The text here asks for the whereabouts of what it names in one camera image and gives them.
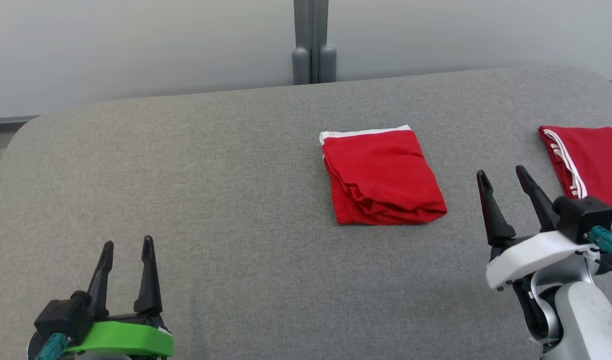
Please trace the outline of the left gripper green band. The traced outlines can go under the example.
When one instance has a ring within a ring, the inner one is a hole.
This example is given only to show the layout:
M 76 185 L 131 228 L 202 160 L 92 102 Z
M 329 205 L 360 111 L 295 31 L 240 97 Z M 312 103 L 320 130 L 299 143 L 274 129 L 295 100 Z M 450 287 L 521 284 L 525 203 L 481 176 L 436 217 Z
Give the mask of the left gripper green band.
M 109 316 L 107 291 L 112 270 L 114 243 L 104 244 L 93 273 L 88 294 L 88 307 L 93 316 Z M 166 360 L 175 352 L 175 340 L 166 328 L 160 313 L 163 311 L 160 293 L 159 269 L 157 266 L 154 239 L 146 235 L 141 255 L 143 275 L 133 310 L 137 317 L 114 317 L 94 323 L 79 345 L 68 346 L 68 354 L 124 356 L 130 360 Z

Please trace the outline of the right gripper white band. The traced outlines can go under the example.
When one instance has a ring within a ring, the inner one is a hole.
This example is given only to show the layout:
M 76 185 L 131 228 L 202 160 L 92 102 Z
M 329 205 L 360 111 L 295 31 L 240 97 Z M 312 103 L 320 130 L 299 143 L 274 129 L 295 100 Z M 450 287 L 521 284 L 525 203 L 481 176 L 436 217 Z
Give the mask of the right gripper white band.
M 533 210 L 540 223 L 540 234 L 513 244 L 507 249 L 503 246 L 511 243 L 516 232 L 502 214 L 493 195 L 493 187 L 483 170 L 476 174 L 479 189 L 480 207 L 489 246 L 490 260 L 486 265 L 486 280 L 492 290 L 505 287 L 509 281 L 520 280 L 524 276 L 540 271 L 550 265 L 560 264 L 571 257 L 575 270 L 587 269 L 590 277 L 597 274 L 600 259 L 598 252 L 592 251 L 589 243 L 576 244 L 556 230 L 559 215 L 553 211 L 553 202 L 535 182 L 527 169 L 522 165 L 515 167 L 521 189 L 528 195 Z

